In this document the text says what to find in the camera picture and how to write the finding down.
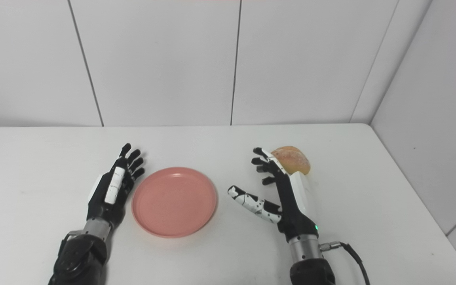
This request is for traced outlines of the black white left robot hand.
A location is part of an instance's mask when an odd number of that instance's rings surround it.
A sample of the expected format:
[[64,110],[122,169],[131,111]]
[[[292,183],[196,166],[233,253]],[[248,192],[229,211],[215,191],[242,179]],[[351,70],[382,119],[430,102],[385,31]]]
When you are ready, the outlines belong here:
[[102,219],[115,229],[125,216],[125,204],[135,182],[145,173],[139,148],[125,144],[107,173],[101,175],[87,204],[87,220]]

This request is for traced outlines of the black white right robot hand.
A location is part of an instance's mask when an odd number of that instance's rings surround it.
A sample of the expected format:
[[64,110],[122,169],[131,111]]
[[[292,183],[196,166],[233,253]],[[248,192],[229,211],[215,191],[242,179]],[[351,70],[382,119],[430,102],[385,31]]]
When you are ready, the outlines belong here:
[[259,218],[277,225],[287,242],[300,235],[318,238],[318,226],[313,214],[307,209],[309,204],[305,176],[299,171],[288,173],[277,157],[261,147],[254,148],[253,153],[257,157],[251,163],[256,166],[257,172],[270,174],[261,180],[261,184],[275,184],[281,204],[260,199],[236,185],[227,190],[228,195]]

